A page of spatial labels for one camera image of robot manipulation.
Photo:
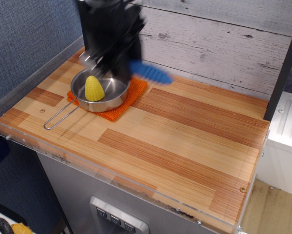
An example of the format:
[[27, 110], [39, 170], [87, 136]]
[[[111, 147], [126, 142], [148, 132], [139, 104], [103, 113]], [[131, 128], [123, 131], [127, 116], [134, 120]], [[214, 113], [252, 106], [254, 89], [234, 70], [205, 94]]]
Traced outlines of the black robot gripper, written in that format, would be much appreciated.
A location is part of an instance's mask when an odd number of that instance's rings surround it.
[[130, 81], [128, 62], [142, 60], [139, 33], [145, 22], [140, 13], [141, 6], [130, 0], [81, 1], [85, 52], [94, 58], [104, 56], [94, 68], [97, 78], [111, 72], [123, 83]]

